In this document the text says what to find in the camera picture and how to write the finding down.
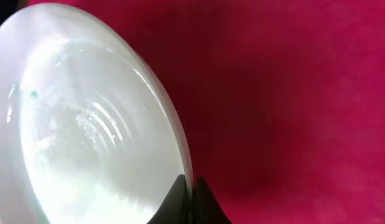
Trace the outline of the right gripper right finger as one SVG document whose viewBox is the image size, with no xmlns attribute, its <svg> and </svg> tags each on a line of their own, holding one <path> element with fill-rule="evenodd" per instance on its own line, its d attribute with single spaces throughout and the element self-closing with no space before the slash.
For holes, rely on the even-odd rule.
<svg viewBox="0 0 385 224">
<path fill-rule="evenodd" d="M 193 188 L 192 216 L 194 224 L 231 224 L 203 177 Z"/>
</svg>

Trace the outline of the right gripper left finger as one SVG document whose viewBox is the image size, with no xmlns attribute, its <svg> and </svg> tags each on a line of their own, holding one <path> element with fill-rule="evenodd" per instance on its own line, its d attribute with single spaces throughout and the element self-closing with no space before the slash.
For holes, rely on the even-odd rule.
<svg viewBox="0 0 385 224">
<path fill-rule="evenodd" d="M 187 224 L 189 196 L 184 175 L 179 175 L 159 209 L 147 224 Z"/>
</svg>

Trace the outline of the white plate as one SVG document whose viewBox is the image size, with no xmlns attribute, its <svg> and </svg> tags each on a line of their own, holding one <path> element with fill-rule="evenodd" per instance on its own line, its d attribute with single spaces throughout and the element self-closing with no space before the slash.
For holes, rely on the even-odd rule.
<svg viewBox="0 0 385 224">
<path fill-rule="evenodd" d="M 0 223 L 147 223 L 192 163 L 159 79 L 109 26 L 42 3 L 0 26 Z"/>
</svg>

